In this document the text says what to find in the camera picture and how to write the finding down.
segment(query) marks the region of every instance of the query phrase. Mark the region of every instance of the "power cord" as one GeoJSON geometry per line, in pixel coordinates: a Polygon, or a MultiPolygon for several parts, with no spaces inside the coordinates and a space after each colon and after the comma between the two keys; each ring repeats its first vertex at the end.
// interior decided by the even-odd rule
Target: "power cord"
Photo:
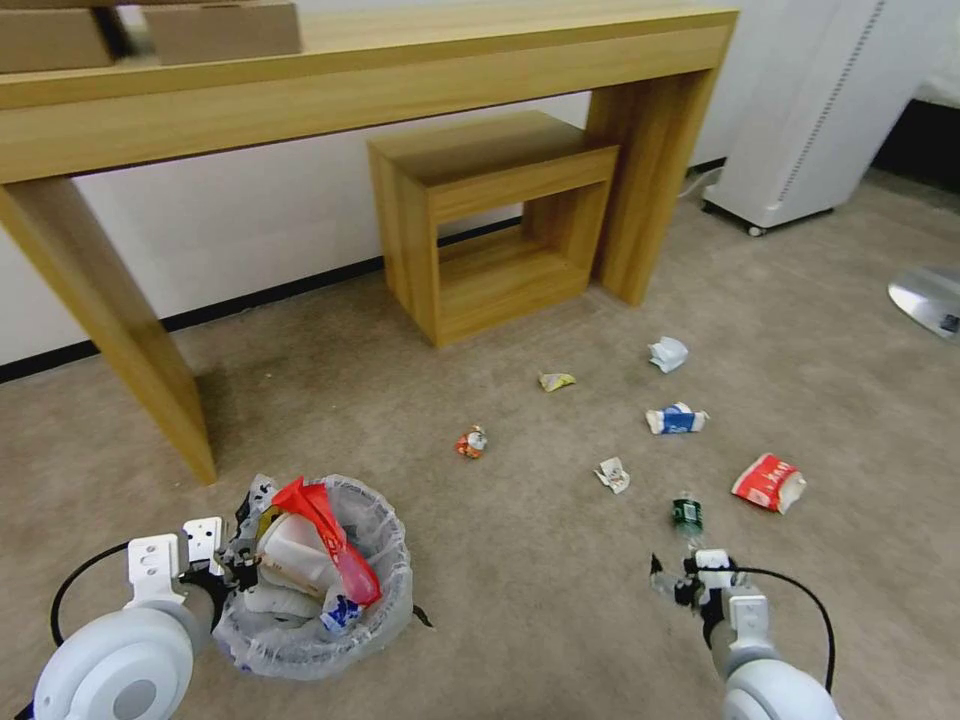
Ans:
{"type": "Polygon", "coordinates": [[[84,561],[80,567],[70,573],[67,579],[60,584],[57,594],[53,596],[53,603],[50,605],[50,634],[53,635],[53,642],[56,643],[57,647],[63,645],[63,633],[60,632],[60,605],[63,603],[63,596],[67,594],[67,590],[73,585],[73,581],[101,560],[111,555],[116,555],[118,552],[123,552],[129,544],[130,541],[126,540],[114,545],[112,548],[107,548],[103,552],[97,553],[89,560],[84,561]]]}
{"type": "Polygon", "coordinates": [[[743,566],[737,565],[736,571],[742,572],[742,573],[753,573],[754,575],[768,575],[769,577],[774,577],[774,578],[777,578],[778,580],[783,580],[784,582],[790,583],[794,587],[797,587],[803,590],[803,592],[805,592],[809,596],[809,598],[813,600],[814,603],[816,603],[817,609],[820,611],[820,615],[823,617],[823,624],[824,626],[826,626],[826,629],[827,629],[827,672],[826,672],[826,678],[823,682],[823,686],[826,688],[828,693],[832,694],[833,693],[833,671],[837,664],[837,644],[836,644],[836,638],[834,637],[834,634],[833,634],[833,623],[830,622],[830,613],[827,612],[827,608],[824,606],[824,604],[820,602],[820,598],[816,596],[813,590],[808,588],[799,580],[794,580],[789,575],[778,573],[775,570],[766,570],[765,568],[743,567],[743,566]]]}

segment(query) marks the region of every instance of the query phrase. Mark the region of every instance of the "trash can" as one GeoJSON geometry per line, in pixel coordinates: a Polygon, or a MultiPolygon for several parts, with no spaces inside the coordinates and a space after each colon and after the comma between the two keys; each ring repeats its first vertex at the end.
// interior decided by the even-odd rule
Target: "trash can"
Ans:
{"type": "Polygon", "coordinates": [[[250,612],[232,594],[213,635],[246,672],[322,680],[382,650],[412,616],[413,570],[396,511],[383,495],[359,480],[329,475],[312,482],[327,486],[334,514],[347,539],[377,574],[382,597],[364,609],[346,634],[334,637],[319,618],[301,624],[271,613],[250,612]]]}

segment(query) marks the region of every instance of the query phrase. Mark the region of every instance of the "crumpled white paper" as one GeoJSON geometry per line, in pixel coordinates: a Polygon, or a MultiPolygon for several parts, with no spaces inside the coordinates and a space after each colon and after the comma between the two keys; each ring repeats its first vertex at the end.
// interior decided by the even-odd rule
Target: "crumpled white paper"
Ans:
{"type": "Polygon", "coordinates": [[[599,467],[594,468],[593,472],[600,478],[600,482],[613,491],[614,495],[619,495],[630,485],[630,473],[623,469],[620,458],[604,460],[599,467]]]}
{"type": "Polygon", "coordinates": [[[660,342],[648,346],[650,348],[650,362],[660,368],[664,373],[676,370],[687,360],[690,351],[687,346],[676,338],[664,335],[660,342]]]}

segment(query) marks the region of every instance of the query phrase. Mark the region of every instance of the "cardboard box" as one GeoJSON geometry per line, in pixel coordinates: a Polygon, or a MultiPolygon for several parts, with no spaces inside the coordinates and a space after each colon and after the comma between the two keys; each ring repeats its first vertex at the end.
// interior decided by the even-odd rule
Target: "cardboard box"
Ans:
{"type": "Polygon", "coordinates": [[[143,17],[163,65],[300,52],[292,2],[144,7],[143,17]]]}
{"type": "Polygon", "coordinates": [[[102,67],[114,57],[91,10],[0,10],[0,72],[102,67]]]}

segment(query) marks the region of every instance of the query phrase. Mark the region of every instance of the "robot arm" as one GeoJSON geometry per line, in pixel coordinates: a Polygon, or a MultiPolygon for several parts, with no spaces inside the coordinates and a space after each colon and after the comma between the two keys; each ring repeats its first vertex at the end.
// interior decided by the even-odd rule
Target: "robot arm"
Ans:
{"type": "Polygon", "coordinates": [[[88,623],[57,649],[37,682],[33,717],[171,717],[228,593],[214,560],[222,530],[221,518],[202,518],[184,524],[183,538],[131,540],[127,570],[133,600],[88,623]]]}
{"type": "Polygon", "coordinates": [[[766,596],[739,575],[725,551],[699,550],[684,565],[685,577],[670,576],[654,556],[651,582],[700,614],[726,683],[724,720],[840,720],[827,689],[780,659],[769,637],[766,596]]]}

